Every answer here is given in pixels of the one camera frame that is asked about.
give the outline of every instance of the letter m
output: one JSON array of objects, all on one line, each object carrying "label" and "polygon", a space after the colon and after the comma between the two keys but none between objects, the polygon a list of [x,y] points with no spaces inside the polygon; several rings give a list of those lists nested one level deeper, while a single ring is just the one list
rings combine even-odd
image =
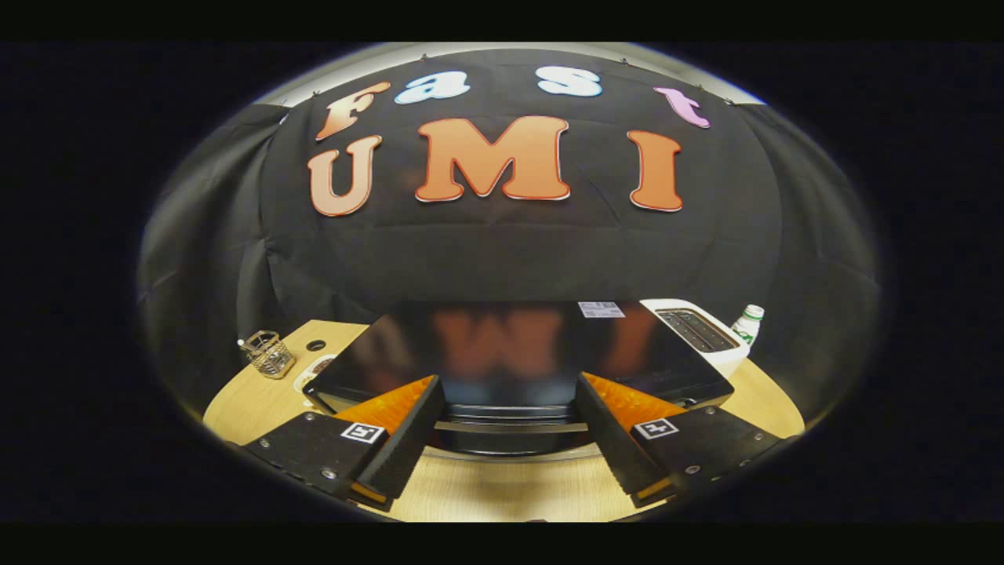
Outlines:
[{"label": "letter m", "polygon": [[562,200],[571,189],[561,182],[558,139],[568,122],[557,117],[524,115],[509,124],[495,143],[468,119],[430,121],[419,127],[429,137],[426,183],[415,191],[423,202],[456,200],[464,187],[453,181],[454,164],[478,196],[488,196],[509,163],[512,180],[502,186],[510,197]]}]

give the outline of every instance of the black cloth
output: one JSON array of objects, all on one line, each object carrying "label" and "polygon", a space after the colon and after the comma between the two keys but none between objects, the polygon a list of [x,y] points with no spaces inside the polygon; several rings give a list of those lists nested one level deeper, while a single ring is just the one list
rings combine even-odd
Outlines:
[{"label": "black cloth", "polygon": [[[595,97],[550,94],[536,68],[584,68]],[[397,104],[411,80],[463,70],[459,96]],[[376,82],[358,120],[321,140],[326,106]],[[655,86],[678,88],[711,121],[703,129]],[[552,115],[560,137],[558,202],[505,196],[423,203],[421,124],[467,117],[494,142],[522,115]],[[675,213],[635,206],[644,129],[676,139]],[[332,186],[350,183],[352,140],[380,134],[372,190],[354,213],[312,206],[307,161],[338,150]],[[846,177],[796,126],[760,105],[730,105],[696,86],[614,61],[540,50],[458,53],[385,69],[293,108],[253,104],[178,168],[147,227],[139,303],[152,359],[203,412],[245,361],[236,340],[286,334],[311,319],[371,323],[412,300],[691,301],[726,324],[766,308],[752,358],[807,421],[851,385],[866,359],[882,292],[867,214]]]}]

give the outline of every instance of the bottle cap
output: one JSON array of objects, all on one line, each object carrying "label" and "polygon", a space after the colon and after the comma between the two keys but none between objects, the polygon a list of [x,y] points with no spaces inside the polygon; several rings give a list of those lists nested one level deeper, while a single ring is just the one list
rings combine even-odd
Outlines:
[{"label": "bottle cap", "polygon": [[751,304],[743,311],[743,316],[750,320],[763,320],[763,309],[755,304]]}]

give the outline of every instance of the bottle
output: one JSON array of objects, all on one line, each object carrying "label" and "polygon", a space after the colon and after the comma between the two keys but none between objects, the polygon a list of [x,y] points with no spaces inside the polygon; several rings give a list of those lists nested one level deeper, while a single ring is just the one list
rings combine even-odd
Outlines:
[{"label": "bottle", "polygon": [[761,320],[763,320],[763,309],[755,304],[748,305],[743,311],[742,317],[732,325],[732,331],[747,345],[752,346],[757,334],[760,333]]}]

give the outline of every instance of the barcode sticker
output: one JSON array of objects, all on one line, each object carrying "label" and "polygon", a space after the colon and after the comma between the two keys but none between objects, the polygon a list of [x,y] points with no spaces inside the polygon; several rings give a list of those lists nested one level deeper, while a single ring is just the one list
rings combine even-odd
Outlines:
[{"label": "barcode sticker", "polygon": [[617,303],[578,303],[582,316],[586,318],[623,318],[624,313],[617,308]]}]

